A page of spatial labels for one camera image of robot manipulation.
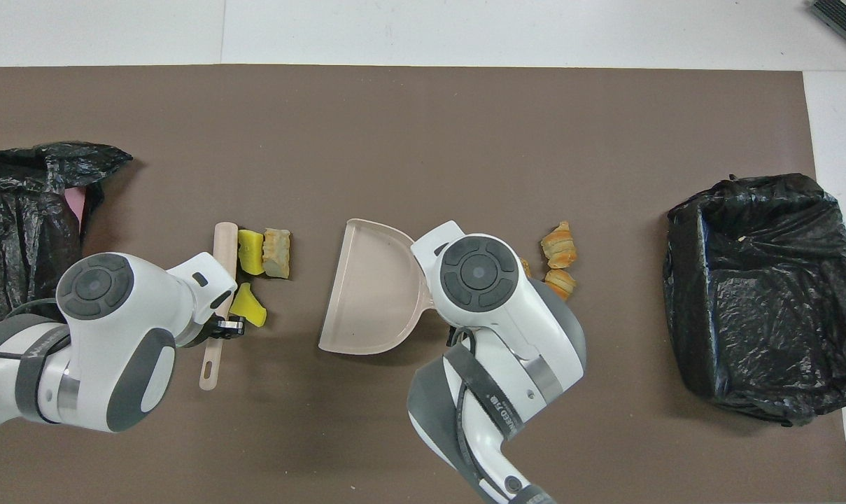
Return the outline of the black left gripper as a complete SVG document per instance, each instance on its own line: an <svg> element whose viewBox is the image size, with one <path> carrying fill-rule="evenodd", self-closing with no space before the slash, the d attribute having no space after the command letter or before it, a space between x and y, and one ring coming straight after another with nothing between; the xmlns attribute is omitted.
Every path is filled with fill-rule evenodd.
<svg viewBox="0 0 846 504"><path fill-rule="evenodd" d="M202 326L201 342L206 340L231 340L243 336L246 332L246 318L231 315L227 318L213 314Z"/></svg>

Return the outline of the yellow sponge with green pad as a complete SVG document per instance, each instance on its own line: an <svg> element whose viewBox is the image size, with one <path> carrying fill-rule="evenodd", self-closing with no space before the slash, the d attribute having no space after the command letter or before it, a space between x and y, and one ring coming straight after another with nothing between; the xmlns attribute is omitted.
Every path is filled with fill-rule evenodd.
<svg viewBox="0 0 846 504"><path fill-rule="evenodd" d="M240 283L230 305L230 314L240 316L256 328L262 328L268 319L268 310L252 291L252 284Z"/></svg>

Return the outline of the yellow sponge piece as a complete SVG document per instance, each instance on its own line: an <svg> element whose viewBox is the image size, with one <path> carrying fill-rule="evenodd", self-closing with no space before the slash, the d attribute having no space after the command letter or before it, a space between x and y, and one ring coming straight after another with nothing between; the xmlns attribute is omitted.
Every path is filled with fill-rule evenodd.
<svg viewBox="0 0 846 504"><path fill-rule="evenodd" d="M263 267L263 243L262 233L253 230L237 230L237 258L241 270L249 275L261 275Z"/></svg>

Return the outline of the beige brush with black bristles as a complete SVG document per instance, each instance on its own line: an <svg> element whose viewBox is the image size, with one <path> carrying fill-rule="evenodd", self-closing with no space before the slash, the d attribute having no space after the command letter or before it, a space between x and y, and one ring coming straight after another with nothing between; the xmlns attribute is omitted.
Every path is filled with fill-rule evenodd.
<svg viewBox="0 0 846 504"><path fill-rule="evenodd" d="M216 224L212 255L227 270L233 280L237 276L237 240L237 224L230 221L221 221L221 223ZM201 376L199 377L199 387L203 391L211 391L217 386L222 348L222 339L208 338L205 342Z"/></svg>

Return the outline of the beige sliced bread chunk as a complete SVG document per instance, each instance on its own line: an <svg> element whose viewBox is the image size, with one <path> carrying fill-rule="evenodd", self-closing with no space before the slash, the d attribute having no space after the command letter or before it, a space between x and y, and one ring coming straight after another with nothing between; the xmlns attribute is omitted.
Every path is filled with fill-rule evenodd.
<svg viewBox="0 0 846 504"><path fill-rule="evenodd" d="M267 277L289 279L291 237L290 230L272 227L266 227L264 230L262 268Z"/></svg>

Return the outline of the beige plastic dustpan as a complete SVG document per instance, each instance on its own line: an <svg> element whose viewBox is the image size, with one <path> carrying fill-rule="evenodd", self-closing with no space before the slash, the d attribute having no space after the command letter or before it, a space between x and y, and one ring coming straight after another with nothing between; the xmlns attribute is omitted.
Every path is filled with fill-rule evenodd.
<svg viewBox="0 0 846 504"><path fill-rule="evenodd" d="M390 351L434 309L414 240L396 227L349 219L337 261L319 348L348 355Z"/></svg>

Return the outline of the orange striped croissant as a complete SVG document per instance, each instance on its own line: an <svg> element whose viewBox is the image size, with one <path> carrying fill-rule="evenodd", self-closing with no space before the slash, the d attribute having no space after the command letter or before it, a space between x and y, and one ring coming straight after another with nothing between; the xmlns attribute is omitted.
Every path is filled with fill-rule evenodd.
<svg viewBox="0 0 846 504"><path fill-rule="evenodd" d="M569 300L577 287L577 281L565 269L548 270L544 283L563 301Z"/></svg>
<svg viewBox="0 0 846 504"><path fill-rule="evenodd" d="M567 220L541 238L540 246L551 270L568 268L577 260L577 248Z"/></svg>

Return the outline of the crumpled black trash bag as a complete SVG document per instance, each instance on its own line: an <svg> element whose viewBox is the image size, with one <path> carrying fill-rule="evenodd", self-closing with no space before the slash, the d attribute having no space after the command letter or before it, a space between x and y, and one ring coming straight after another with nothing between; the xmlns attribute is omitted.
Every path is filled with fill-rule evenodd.
<svg viewBox="0 0 846 504"><path fill-rule="evenodd" d="M54 297L62 274L83 257L103 182L131 160L89 141L0 150L0 321L26 302ZM74 186L86 188L83 227L64 196Z"/></svg>

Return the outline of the black bag lined bin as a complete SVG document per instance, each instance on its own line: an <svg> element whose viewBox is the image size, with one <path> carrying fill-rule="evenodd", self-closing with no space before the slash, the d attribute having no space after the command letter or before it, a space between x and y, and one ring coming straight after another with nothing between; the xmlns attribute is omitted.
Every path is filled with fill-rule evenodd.
<svg viewBox="0 0 846 504"><path fill-rule="evenodd" d="M803 426L846 407L846 226L804 174L721 181L667 213L663 294L685 387Z"/></svg>

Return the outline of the brown table mat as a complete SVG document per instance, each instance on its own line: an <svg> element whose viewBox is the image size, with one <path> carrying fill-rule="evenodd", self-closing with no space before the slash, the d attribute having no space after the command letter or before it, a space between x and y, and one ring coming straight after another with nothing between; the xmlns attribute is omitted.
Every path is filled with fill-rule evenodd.
<svg viewBox="0 0 846 504"><path fill-rule="evenodd" d="M839 412L784 428L683 386L668 339L666 213L730 175L815 173L799 71L359 66L0 68L0 149L95 141L86 254L173 267L218 221L292 232L290 280L256 278L263 328L225 342L214 391L179 351L125 433L0 427L0 504L481 504L407 415L445 350L431 311L391 351L321 351L346 221L493 234L543 275L569 221L585 377L506 454L560 504L846 501Z"/></svg>

